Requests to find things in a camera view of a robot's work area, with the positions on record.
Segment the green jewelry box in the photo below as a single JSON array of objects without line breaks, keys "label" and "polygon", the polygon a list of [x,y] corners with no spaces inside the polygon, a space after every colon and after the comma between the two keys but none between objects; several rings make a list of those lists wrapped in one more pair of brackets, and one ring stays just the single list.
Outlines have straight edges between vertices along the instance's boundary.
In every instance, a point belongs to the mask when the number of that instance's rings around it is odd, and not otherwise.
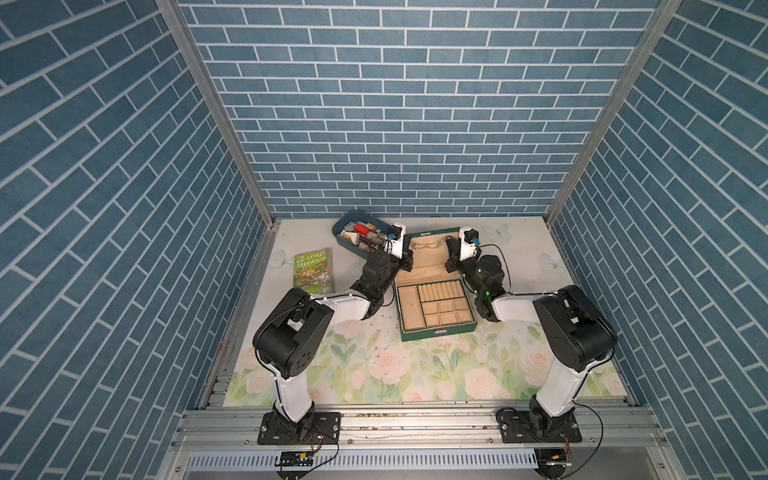
[{"label": "green jewelry box", "polygon": [[445,269],[448,236],[458,238],[459,230],[442,229],[410,236],[413,269],[400,271],[394,280],[404,342],[470,333],[477,327],[460,274]]}]

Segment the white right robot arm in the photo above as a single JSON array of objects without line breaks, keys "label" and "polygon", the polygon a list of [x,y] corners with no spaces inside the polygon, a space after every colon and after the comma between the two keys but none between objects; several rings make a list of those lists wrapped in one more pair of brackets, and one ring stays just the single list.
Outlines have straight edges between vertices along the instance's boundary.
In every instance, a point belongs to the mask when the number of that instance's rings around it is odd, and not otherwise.
[{"label": "white right robot arm", "polygon": [[613,327],[576,285],[538,296],[511,293],[505,287],[506,260],[483,254],[474,229],[448,236],[446,246],[446,270],[460,275],[483,319],[531,320],[541,328],[554,360],[530,400],[529,417],[542,427],[565,420],[588,374],[612,359],[617,344]]}]

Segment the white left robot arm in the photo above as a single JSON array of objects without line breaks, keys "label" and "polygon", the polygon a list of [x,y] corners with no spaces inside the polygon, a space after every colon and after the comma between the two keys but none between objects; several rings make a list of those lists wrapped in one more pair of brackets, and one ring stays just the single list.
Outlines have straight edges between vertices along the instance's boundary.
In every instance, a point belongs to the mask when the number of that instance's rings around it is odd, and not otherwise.
[{"label": "white left robot arm", "polygon": [[272,375],[278,418],[300,425],[312,418],[306,370],[330,326],[373,317],[384,305],[386,292],[397,274],[413,266],[413,253],[405,242],[405,227],[392,226],[384,246],[368,254],[362,274],[350,289],[313,296],[290,289],[254,335],[252,345],[259,364]]}]

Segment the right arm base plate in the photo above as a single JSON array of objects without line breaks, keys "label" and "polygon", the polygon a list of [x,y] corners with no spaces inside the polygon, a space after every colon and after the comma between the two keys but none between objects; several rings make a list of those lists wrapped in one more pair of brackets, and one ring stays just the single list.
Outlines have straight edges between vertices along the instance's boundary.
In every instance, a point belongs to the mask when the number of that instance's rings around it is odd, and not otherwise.
[{"label": "right arm base plate", "polygon": [[550,417],[539,408],[523,411],[504,407],[496,411],[495,418],[505,444],[565,444],[582,441],[574,408],[561,416]]}]

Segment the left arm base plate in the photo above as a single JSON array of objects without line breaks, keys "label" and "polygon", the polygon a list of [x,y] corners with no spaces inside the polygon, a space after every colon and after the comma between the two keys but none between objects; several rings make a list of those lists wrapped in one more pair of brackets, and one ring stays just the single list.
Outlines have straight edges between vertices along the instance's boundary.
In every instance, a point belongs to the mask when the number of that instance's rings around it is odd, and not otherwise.
[{"label": "left arm base plate", "polygon": [[262,418],[259,445],[319,445],[337,443],[341,430],[340,412],[317,412],[311,408],[293,422],[273,408]]}]

